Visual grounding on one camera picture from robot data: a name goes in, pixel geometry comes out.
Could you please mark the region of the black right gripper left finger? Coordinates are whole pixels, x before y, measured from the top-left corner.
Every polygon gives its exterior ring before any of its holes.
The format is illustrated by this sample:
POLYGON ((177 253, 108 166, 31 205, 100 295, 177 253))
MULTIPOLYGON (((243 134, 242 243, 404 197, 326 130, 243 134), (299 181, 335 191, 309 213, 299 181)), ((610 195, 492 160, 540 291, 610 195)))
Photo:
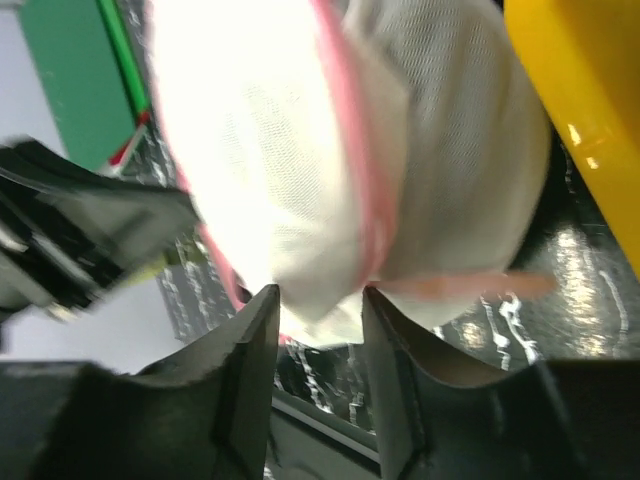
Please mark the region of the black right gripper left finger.
POLYGON ((259 479, 280 292, 135 375, 86 362, 3 362, 5 479, 259 479))

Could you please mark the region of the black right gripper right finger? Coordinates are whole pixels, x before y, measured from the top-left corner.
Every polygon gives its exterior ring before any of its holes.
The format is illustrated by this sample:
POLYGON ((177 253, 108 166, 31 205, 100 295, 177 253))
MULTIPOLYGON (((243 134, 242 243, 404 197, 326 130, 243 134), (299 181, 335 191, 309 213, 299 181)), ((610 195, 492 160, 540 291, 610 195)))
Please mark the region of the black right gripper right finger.
POLYGON ((508 373, 371 288, 362 321, 384 478, 638 477, 636 361, 540 361, 508 373))

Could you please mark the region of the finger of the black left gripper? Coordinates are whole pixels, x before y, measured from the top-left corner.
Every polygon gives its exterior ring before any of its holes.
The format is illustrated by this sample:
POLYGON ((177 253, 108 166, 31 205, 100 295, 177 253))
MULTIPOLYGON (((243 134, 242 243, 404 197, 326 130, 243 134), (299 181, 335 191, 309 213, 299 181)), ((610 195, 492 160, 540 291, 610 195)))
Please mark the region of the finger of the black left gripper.
POLYGON ((188 195, 92 173, 36 140, 1 149, 1 192, 95 280, 123 280, 198 222, 188 195))

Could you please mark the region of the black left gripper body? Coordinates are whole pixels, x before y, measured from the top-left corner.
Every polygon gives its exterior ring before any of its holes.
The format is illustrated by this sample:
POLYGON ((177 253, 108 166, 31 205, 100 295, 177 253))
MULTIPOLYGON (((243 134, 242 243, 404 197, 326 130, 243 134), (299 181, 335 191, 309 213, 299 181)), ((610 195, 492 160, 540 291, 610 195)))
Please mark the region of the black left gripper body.
POLYGON ((1 186, 2 321, 29 306, 71 321, 123 277, 104 248, 36 191, 1 186))

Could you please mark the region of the white pink mesh laundry bag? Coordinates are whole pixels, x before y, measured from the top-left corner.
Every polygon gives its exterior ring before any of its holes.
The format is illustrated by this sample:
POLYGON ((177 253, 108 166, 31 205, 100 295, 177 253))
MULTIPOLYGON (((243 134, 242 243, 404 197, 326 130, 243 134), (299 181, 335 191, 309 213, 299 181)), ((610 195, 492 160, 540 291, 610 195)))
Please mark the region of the white pink mesh laundry bag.
POLYGON ((281 332, 363 339, 372 286, 431 329, 512 269, 549 162, 546 113, 493 1, 149 1, 162 136, 236 306, 275 284, 281 332))

